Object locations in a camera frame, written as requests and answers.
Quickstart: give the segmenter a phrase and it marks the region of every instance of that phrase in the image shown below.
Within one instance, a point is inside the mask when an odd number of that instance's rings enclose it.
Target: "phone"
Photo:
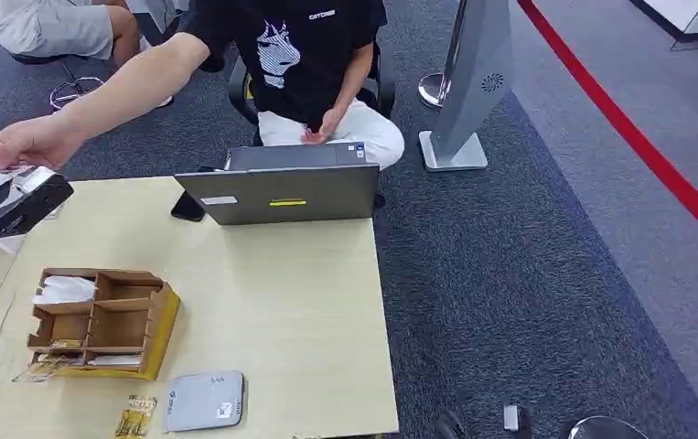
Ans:
[[[217,168],[211,166],[201,166],[198,172],[216,172]],[[181,194],[177,204],[171,209],[171,216],[180,220],[201,222],[206,216],[206,211],[191,197],[187,191]]]

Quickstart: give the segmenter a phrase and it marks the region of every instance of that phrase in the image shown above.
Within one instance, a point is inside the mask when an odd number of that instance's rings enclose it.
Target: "white pants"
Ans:
[[[306,126],[274,112],[260,112],[260,137],[265,146],[300,145]],[[405,141],[400,129],[389,119],[354,100],[338,128],[329,140],[337,142],[363,142],[370,163],[377,163],[381,170],[397,163],[403,156]]]

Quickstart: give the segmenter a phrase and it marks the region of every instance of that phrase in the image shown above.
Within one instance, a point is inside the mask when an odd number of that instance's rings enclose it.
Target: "hand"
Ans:
[[[14,123],[0,133],[0,170],[21,162],[58,169],[80,149],[86,137],[60,112]]]
[[[325,112],[319,132],[314,133],[310,129],[306,130],[306,133],[303,134],[303,143],[307,145],[326,143],[338,129],[338,124],[346,115],[346,110],[344,107],[333,107]]]

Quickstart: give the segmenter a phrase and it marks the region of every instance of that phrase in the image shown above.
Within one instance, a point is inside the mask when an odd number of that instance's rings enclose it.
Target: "stanchion base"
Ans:
[[[424,76],[419,82],[419,96],[426,106],[440,110],[443,108],[443,103],[440,102],[440,84],[443,83],[443,73],[435,73]]]
[[[483,146],[480,145],[480,139],[477,134],[472,134],[462,149],[450,160],[435,159],[435,150],[432,147],[430,136],[431,131],[419,133],[419,143],[421,143],[422,153],[424,154],[424,163],[426,170],[429,172],[443,171],[464,171],[469,169],[486,169],[489,165],[489,160],[483,152]]]

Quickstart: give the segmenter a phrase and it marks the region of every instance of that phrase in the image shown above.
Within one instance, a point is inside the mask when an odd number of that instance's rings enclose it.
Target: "dark blue carpet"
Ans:
[[[416,146],[435,114],[415,85],[440,69],[456,6],[387,0],[382,42],[399,76],[393,119],[409,139],[381,179],[375,218],[402,436],[432,438],[451,409],[478,438],[504,438],[505,402],[526,405],[536,437],[601,413],[654,438],[698,438],[698,400],[548,149],[510,95],[479,131],[481,172],[427,174]],[[74,63],[108,76],[98,62]],[[0,49],[0,127],[48,112],[58,66]],[[216,164],[252,128],[223,75],[198,73],[176,102],[90,142],[74,179],[142,177]]]

